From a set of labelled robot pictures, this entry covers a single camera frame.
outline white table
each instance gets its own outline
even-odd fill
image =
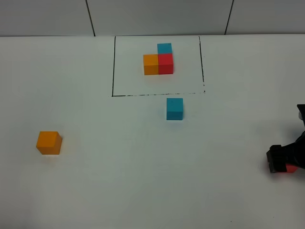
[[[113,37],[0,38],[1,228],[304,228],[305,174],[265,154],[304,130],[305,36],[200,38],[182,122],[168,95],[112,97]]]

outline cube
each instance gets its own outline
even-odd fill
[[[172,44],[171,43],[157,44],[157,47],[158,47],[158,54],[173,53]]]
[[[166,120],[183,120],[182,98],[167,98]]]
[[[56,131],[41,131],[36,148],[43,155],[58,155],[61,150],[62,137]]]
[[[144,64],[144,75],[158,75],[159,74],[159,64],[158,64],[158,55],[149,54],[143,55],[143,64]]]
[[[159,74],[173,74],[173,54],[158,54]]]

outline orange cube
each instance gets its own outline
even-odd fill
[[[158,75],[158,54],[143,55],[144,75]]]
[[[43,155],[57,155],[61,150],[62,137],[56,131],[41,131],[36,148]]]

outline white surface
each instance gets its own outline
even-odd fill
[[[1,228],[303,229],[305,174],[271,176],[265,153],[304,130],[304,39],[201,37],[182,122],[166,95],[111,97],[113,38],[0,39]]]
[[[174,74],[144,75],[143,55],[172,43]],[[203,93],[198,36],[117,37],[113,95]]]
[[[224,34],[232,0],[88,0],[96,35]]]
[[[226,34],[305,33],[303,0],[235,0]]]
[[[0,36],[93,36],[85,0],[1,0]]]

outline wooden block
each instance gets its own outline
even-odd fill
[[[57,155],[61,150],[62,137],[56,131],[41,131],[36,148],[43,155]]]
[[[158,48],[158,54],[173,53],[171,43],[157,44],[157,48]]]
[[[183,120],[183,98],[167,98],[166,120]]]
[[[173,54],[158,54],[159,74],[173,74]]]
[[[158,75],[158,54],[143,55],[144,75]]]

